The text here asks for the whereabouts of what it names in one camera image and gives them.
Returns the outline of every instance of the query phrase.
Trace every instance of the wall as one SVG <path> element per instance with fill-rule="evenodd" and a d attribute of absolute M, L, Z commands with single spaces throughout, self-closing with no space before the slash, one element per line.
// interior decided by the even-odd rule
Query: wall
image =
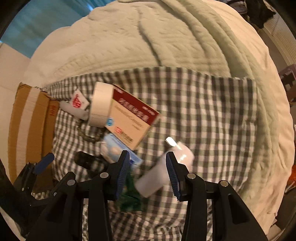
<path fill-rule="evenodd" d="M 7 140 L 15 93 L 30 59 L 6 44 L 0 46 L 0 158 L 8 173 Z"/>

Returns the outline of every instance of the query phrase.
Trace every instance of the white tag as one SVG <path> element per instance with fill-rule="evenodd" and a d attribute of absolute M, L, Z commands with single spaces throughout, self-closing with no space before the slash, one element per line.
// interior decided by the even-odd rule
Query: white tag
<path fill-rule="evenodd" d="M 89 106 L 88 100 L 84 97 L 79 89 L 75 90 L 75 92 L 73 93 L 70 104 L 75 108 L 83 110 L 85 110 Z"/>

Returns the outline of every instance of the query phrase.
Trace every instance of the white plastic tube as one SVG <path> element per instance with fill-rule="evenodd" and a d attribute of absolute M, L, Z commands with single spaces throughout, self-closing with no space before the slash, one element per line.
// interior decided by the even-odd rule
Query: white plastic tube
<path fill-rule="evenodd" d="M 178 163 L 184 164 L 188 169 L 191 168 L 194 155 L 187 146 L 178 142 L 177 145 L 172 147 L 169 151 L 174 152 Z M 135 188 L 143 197 L 150 197 L 164 185 L 170 183 L 165 164 L 166 154 L 167 152 L 160 157 L 158 163 L 153 168 L 136 181 Z"/>

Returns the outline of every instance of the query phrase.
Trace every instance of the red logo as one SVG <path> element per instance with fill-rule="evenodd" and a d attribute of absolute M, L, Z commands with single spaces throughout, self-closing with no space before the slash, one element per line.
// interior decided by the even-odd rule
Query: red logo
<path fill-rule="evenodd" d="M 118 133 L 118 134 L 121 134 L 122 129 L 120 129 L 119 127 L 116 127 L 116 128 L 115 128 L 115 132 Z"/>
<path fill-rule="evenodd" d="M 75 98 L 73 99 L 73 107 L 75 108 L 80 108 L 81 107 L 81 102 L 80 100 L 78 99 L 78 94 L 75 96 Z"/>

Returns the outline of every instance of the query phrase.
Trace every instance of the cardboard box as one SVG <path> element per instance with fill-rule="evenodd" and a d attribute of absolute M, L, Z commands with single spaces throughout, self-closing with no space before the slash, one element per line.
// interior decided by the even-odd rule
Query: cardboard box
<path fill-rule="evenodd" d="M 12 109 L 9 136 L 9 174 L 13 183 L 26 163 L 39 162 L 52 151 L 59 102 L 46 92 L 20 83 Z M 51 165 L 38 175 L 33 192 L 53 188 Z"/>

